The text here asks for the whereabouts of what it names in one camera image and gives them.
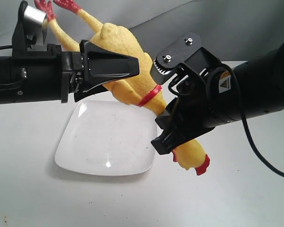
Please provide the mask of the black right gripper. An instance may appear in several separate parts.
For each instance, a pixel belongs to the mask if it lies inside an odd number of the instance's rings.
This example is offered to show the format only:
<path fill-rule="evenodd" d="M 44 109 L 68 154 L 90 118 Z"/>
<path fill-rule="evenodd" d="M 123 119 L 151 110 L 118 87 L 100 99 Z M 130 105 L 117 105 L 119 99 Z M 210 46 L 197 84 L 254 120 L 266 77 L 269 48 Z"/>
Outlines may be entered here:
<path fill-rule="evenodd" d="M 176 95 L 155 122 L 162 129 L 151 141 L 159 155 L 234 121 L 227 111 L 231 74 L 222 62 L 201 47 L 170 72 L 168 89 Z"/>

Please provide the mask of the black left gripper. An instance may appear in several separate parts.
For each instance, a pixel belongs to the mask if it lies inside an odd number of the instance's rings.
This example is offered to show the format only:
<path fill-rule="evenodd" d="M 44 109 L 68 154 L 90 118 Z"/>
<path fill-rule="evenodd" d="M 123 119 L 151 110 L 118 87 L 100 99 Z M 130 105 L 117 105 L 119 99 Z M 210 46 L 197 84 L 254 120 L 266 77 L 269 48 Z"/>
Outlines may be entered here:
<path fill-rule="evenodd" d="M 48 44 L 47 50 L 56 54 L 58 74 L 61 76 L 61 103 L 74 102 L 107 92 L 103 84 L 130 78 L 140 73 L 135 57 L 105 50 L 87 40 L 80 42 L 80 52 L 62 51 L 60 45 Z"/>

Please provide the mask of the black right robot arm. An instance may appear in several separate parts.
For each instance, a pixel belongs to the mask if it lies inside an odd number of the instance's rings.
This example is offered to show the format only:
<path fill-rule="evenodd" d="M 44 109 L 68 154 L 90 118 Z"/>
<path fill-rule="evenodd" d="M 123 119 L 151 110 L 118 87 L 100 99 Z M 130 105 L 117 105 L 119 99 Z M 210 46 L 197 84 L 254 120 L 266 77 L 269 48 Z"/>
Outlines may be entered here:
<path fill-rule="evenodd" d="M 284 43 L 277 49 L 233 68 L 206 50 L 201 37 L 189 32 L 158 53 L 151 75 L 168 83 L 174 99 L 156 123 L 163 130 L 151 144 L 161 154 L 216 126 L 284 109 Z"/>

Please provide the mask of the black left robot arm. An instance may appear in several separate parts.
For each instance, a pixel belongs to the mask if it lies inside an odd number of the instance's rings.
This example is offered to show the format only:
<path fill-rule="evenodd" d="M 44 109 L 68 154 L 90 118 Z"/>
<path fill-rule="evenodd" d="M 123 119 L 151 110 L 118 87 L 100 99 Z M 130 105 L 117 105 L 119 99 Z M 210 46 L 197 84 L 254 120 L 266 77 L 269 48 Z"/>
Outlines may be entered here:
<path fill-rule="evenodd" d="M 104 84 L 140 73 L 138 59 L 82 40 L 78 52 L 49 44 L 46 51 L 19 51 L 0 57 L 0 104 L 78 102 L 106 92 Z"/>

